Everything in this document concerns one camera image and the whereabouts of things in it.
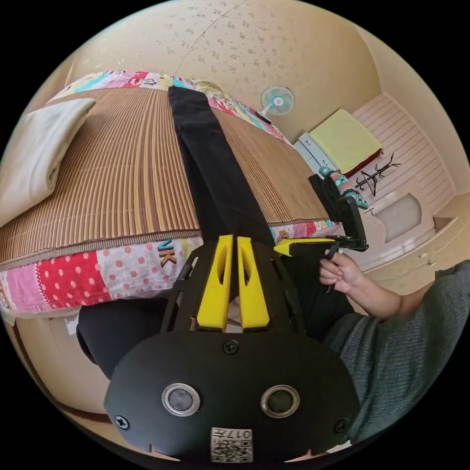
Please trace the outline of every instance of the coat rack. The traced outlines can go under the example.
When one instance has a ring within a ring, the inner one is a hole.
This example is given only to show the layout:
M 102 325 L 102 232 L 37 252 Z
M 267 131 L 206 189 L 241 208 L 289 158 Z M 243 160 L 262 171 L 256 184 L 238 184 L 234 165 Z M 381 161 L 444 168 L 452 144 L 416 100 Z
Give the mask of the coat rack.
M 385 164 L 383 167 L 378 168 L 377 165 L 375 167 L 376 172 L 373 175 L 369 175 L 365 171 L 361 170 L 362 176 L 364 176 L 364 179 L 362 181 L 359 181 L 359 178 L 356 179 L 357 185 L 355 188 L 359 188 L 361 191 L 364 190 L 364 185 L 367 184 L 369 189 L 372 191 L 372 196 L 376 196 L 376 188 L 377 188 L 377 177 L 379 178 L 385 178 L 385 176 L 382 174 L 385 170 L 391 168 L 392 166 L 400 166 L 401 163 L 392 163 L 393 161 L 393 153 L 392 156 L 390 157 L 390 161 Z

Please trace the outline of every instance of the gray sleeve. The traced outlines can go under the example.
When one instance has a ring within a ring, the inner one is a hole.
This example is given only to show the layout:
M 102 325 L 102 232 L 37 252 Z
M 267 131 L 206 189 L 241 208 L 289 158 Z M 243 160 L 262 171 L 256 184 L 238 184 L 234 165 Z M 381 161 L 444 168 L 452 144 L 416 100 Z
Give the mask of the gray sleeve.
M 406 318 L 345 319 L 343 326 L 349 321 L 351 329 L 338 352 L 361 402 L 349 434 L 353 444 L 395 423 L 423 397 L 450 358 L 469 310 L 470 261 L 464 261 L 436 273 L 436 282 Z

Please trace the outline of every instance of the wooden floor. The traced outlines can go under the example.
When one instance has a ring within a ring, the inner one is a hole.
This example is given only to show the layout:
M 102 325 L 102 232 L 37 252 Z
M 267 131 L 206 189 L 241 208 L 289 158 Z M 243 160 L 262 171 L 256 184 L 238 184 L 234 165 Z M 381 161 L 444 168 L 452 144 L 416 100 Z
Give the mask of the wooden floor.
M 404 181 L 416 178 L 421 185 L 432 214 L 446 206 L 454 196 L 448 173 L 432 144 L 413 120 L 390 98 L 380 94 L 359 108 L 353 116 L 364 125 L 382 144 L 384 154 L 375 159 L 363 171 L 375 172 L 378 164 L 383 166 L 394 153 L 393 162 L 401 166 L 384 172 L 385 178 L 377 183 L 376 196 L 367 189 L 364 197 L 373 204 L 381 197 L 393 191 Z M 362 180 L 360 173 L 351 177 Z

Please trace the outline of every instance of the striped mat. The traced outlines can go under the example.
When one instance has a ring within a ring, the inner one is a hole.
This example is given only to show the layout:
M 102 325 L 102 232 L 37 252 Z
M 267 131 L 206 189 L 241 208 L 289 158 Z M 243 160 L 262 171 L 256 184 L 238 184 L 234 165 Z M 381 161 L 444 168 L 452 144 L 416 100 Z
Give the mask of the striped mat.
M 60 167 L 54 194 L 0 228 L 2 270 L 123 244 L 199 236 L 168 93 L 102 89 L 48 105 L 96 100 Z M 214 110 L 273 225 L 327 219 L 297 151 L 251 124 Z

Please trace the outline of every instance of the colorful sock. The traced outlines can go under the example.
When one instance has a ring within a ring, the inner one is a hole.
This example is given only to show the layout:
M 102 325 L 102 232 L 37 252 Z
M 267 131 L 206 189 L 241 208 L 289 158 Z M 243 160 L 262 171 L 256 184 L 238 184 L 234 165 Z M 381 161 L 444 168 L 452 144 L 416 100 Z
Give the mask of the colorful sock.
M 327 166 L 322 166 L 320 168 L 320 174 L 324 178 L 329 176 L 335 182 L 341 197 L 351 196 L 355 199 L 358 207 L 361 209 L 369 208 L 369 204 L 367 204 L 367 201 L 362 197 L 362 194 L 349 182 L 346 176 L 333 171 Z

